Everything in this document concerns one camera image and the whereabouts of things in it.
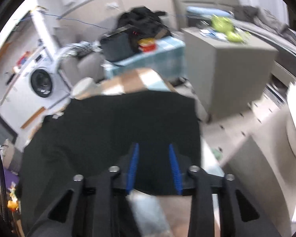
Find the white electrical outlet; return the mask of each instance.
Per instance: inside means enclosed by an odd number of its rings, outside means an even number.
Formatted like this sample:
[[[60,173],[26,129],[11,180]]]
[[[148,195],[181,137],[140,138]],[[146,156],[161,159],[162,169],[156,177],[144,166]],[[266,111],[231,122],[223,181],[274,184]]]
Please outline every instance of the white electrical outlet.
[[[111,3],[106,4],[106,9],[108,9],[108,10],[114,10],[118,7],[119,7],[119,5],[117,2],[111,2]]]

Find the washing machine door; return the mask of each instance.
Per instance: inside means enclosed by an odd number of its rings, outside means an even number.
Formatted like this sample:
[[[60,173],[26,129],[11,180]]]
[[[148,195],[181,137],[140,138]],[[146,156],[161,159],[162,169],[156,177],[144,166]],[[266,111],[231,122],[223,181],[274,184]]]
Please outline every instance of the washing machine door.
[[[53,90],[50,74],[44,69],[36,69],[31,75],[31,86],[33,91],[42,98],[47,98]]]

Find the blue ribbed strip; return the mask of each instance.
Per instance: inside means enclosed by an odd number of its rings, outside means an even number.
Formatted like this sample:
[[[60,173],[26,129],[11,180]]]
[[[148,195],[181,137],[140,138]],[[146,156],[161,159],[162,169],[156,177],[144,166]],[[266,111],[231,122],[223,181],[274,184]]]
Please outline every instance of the blue ribbed strip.
[[[171,170],[173,175],[174,187],[178,192],[178,195],[182,195],[182,178],[179,168],[179,163],[176,159],[172,144],[169,144],[169,159],[171,164]]]
[[[139,144],[136,143],[133,151],[133,156],[130,161],[129,170],[128,170],[127,185],[126,185],[127,193],[129,193],[134,188],[138,159],[139,159]]]

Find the silver screw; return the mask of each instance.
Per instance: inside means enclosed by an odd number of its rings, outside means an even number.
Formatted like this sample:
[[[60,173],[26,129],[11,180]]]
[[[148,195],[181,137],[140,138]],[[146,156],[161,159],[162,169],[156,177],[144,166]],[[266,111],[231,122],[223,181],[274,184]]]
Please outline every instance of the silver screw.
[[[190,167],[189,167],[189,170],[190,170],[191,172],[197,172],[198,170],[200,170],[200,168],[199,168],[198,166],[190,166]]]
[[[80,181],[83,180],[83,175],[75,175],[75,176],[73,177],[73,180],[74,180],[74,181],[77,181],[77,182],[80,182]]]
[[[116,173],[116,172],[118,172],[120,170],[120,167],[119,166],[111,166],[111,167],[109,167],[109,171],[110,172],[114,172],[114,173]]]
[[[227,175],[226,175],[226,179],[227,179],[228,181],[233,181],[233,180],[234,180],[234,175],[233,175],[233,174],[227,174]]]

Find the checkered tablecloth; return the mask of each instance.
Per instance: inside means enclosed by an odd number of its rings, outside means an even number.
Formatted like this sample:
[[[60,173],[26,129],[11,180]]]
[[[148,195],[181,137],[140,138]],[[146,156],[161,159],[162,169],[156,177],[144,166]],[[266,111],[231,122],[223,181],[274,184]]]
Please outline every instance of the checkered tablecloth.
[[[141,52],[115,63],[106,61],[103,65],[106,78],[110,79],[136,68],[151,68],[167,80],[185,77],[185,43],[173,37],[162,38],[156,43],[155,51]]]

